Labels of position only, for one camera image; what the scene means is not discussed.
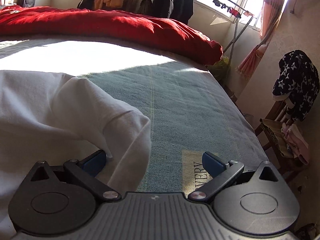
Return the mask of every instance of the power cord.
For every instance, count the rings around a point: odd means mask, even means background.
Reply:
[[[294,8],[296,7],[296,3],[297,3],[297,0],[295,0],[293,9],[290,11],[290,13],[292,13],[292,14],[294,14]]]

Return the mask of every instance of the navy blue fabric with white stars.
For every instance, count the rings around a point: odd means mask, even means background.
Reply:
[[[319,90],[319,76],[310,58],[301,50],[291,51],[279,61],[280,77],[273,86],[272,94],[288,98],[294,107],[287,108],[293,121],[303,121],[310,111]]]

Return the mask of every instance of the pink clothing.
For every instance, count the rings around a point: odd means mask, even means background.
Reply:
[[[298,127],[295,124],[288,126],[283,123],[281,131],[292,150],[294,158],[299,158],[303,164],[307,165],[310,161],[309,145],[299,132]]]

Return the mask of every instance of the green object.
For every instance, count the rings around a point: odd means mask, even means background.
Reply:
[[[229,58],[222,57],[222,59],[214,65],[207,65],[206,67],[219,84],[222,84],[229,72]]]

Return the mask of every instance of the red comforter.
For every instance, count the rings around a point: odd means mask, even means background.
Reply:
[[[20,6],[0,10],[0,35],[29,34],[120,38],[170,51],[204,65],[213,65],[222,56],[219,43],[176,20],[124,11]]]

